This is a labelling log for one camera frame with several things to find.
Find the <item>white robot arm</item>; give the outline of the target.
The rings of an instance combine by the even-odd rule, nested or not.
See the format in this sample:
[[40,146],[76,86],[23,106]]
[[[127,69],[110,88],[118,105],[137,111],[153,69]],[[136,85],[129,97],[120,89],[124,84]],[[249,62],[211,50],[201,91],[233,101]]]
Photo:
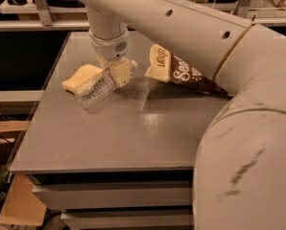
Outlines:
[[193,65],[230,100],[204,132],[193,178],[195,230],[286,230],[286,36],[186,0],[79,0]]

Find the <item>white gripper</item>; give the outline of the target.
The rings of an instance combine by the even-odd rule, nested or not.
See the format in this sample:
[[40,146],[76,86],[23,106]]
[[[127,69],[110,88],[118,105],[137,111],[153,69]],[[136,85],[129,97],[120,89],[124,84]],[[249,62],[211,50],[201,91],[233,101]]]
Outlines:
[[90,29],[88,33],[91,45],[98,54],[97,59],[101,68],[107,69],[110,67],[117,86],[119,88],[125,86],[129,82],[131,74],[130,61],[122,57],[129,49],[128,29],[126,27],[122,29],[118,27]]

